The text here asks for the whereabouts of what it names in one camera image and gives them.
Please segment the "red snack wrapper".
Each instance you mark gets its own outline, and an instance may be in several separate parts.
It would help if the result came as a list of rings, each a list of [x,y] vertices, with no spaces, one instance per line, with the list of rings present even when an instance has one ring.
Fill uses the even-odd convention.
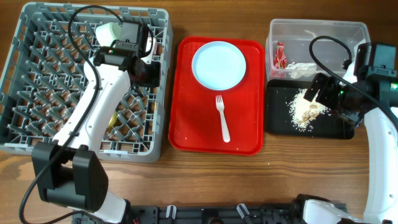
[[[284,52],[285,45],[282,42],[278,42],[276,45],[275,57],[273,59],[273,65],[275,68],[285,69],[287,66],[287,57]]]

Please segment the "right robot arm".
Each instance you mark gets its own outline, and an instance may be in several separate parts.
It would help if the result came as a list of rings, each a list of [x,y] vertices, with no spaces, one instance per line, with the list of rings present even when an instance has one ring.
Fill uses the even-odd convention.
[[[365,42],[343,62],[338,76],[314,54],[323,72],[314,76],[304,98],[326,106],[357,127],[364,123],[369,144],[369,187],[361,219],[325,199],[305,199],[305,223],[397,223],[397,70],[396,47]]]

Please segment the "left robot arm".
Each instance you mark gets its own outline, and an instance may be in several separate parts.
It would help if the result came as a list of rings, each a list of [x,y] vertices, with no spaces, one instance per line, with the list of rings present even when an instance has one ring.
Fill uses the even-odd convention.
[[[108,189],[109,179],[95,150],[122,97],[131,87],[160,85],[160,62],[153,32],[140,22],[124,21],[121,36],[85,61],[90,80],[67,124],[50,143],[32,150],[36,186],[42,201],[73,208],[101,223],[132,223],[130,203]]]

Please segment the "light green bowl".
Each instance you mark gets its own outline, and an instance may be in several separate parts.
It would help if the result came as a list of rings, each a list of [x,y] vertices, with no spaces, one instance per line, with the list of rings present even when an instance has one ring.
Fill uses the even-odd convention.
[[[98,26],[95,34],[100,46],[110,47],[114,40],[120,38],[121,26],[115,22],[109,22]]]

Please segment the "yellow plastic cup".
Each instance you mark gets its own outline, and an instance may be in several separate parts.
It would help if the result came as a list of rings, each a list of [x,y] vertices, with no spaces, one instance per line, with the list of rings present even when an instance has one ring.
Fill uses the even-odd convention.
[[[108,128],[113,127],[116,124],[116,121],[117,121],[117,113],[114,112],[111,119],[109,120]]]

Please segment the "white tissue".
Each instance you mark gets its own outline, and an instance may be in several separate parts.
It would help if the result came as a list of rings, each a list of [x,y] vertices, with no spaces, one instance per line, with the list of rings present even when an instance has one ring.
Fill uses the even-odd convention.
[[[317,70],[316,63],[291,63],[286,66],[287,70],[292,70],[289,75],[293,79],[312,76]]]

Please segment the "rice food scraps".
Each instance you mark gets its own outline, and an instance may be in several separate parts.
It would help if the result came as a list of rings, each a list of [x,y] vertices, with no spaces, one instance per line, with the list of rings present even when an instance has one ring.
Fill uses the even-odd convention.
[[[330,109],[315,101],[304,98],[307,89],[299,89],[293,99],[287,103],[291,123],[296,131],[306,132],[313,130],[313,124],[317,117],[329,114]]]

